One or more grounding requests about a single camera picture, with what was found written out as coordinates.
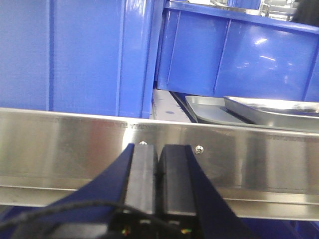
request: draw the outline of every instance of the blue plastic crate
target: blue plastic crate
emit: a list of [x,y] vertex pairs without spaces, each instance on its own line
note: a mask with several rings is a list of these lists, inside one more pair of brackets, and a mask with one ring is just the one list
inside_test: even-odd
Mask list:
[[318,239],[318,222],[243,219],[261,239]]
[[261,0],[228,0],[227,5],[232,7],[259,9]]
[[319,101],[319,28],[167,2],[157,86],[175,92]]
[[163,0],[0,0],[0,107],[148,118]]

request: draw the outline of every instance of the stainless steel rail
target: stainless steel rail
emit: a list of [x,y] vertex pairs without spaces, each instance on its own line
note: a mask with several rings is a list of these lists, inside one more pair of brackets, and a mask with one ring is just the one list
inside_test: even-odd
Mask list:
[[5,108],[0,204],[55,201],[141,141],[191,145],[238,216],[319,220],[319,133]]

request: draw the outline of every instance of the black cable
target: black cable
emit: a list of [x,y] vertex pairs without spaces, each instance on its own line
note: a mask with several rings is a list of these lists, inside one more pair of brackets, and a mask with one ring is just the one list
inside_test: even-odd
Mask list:
[[53,215],[56,213],[61,213],[61,212],[65,212],[65,211],[70,211],[70,210],[74,210],[74,209],[80,209],[80,208],[87,208],[87,207],[100,207],[100,206],[110,206],[110,207],[114,207],[114,208],[118,208],[118,209],[122,209],[122,210],[127,210],[130,211],[131,213],[134,213],[136,215],[142,216],[143,218],[149,219],[152,223],[154,223],[157,226],[162,227],[163,229],[169,230],[172,233],[176,233],[176,234],[182,234],[181,230],[157,217],[154,217],[152,215],[149,215],[147,213],[144,213],[134,207],[125,205],[125,204],[121,204],[121,203],[117,203],[117,202],[109,202],[109,201],[83,201],[83,202],[72,202],[72,203],[65,203],[65,204],[61,204],[61,205],[56,205],[56,206],[49,206],[49,207],[45,207],[42,209],[38,209],[36,211],[31,211],[31,212],[24,212],[21,213],[20,215],[6,220],[4,222],[0,223],[0,232],[13,227],[13,226],[17,226],[19,224],[23,224],[23,223],[27,223],[29,221],[35,220],[37,218],[40,217],[44,217],[44,216],[49,216],[49,215]]

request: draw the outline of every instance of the metal surface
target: metal surface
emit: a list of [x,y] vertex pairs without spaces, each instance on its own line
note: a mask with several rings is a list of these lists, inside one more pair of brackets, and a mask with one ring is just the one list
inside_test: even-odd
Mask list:
[[245,119],[243,117],[234,116],[225,107],[225,100],[223,98],[186,96],[185,99],[188,108],[192,111],[192,115],[195,115],[195,117],[201,123],[301,131],[301,129],[297,128],[276,127],[246,123],[244,122]]
[[319,131],[319,103],[225,97],[225,106],[256,124]]
[[211,184],[189,146],[184,146],[196,212],[205,238],[259,239],[234,214]]
[[188,122],[190,119],[169,91],[153,90],[152,120]]
[[143,140],[202,145],[200,166],[238,216],[319,220],[318,133],[14,109],[0,109],[0,202],[55,201]]
[[198,145],[195,147],[195,154],[202,154],[204,152],[204,147],[201,145]]

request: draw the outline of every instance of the stacked tray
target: stacked tray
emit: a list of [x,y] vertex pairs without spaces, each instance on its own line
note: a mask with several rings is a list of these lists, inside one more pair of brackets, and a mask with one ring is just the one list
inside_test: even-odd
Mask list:
[[319,103],[240,97],[185,97],[198,122],[318,131]]

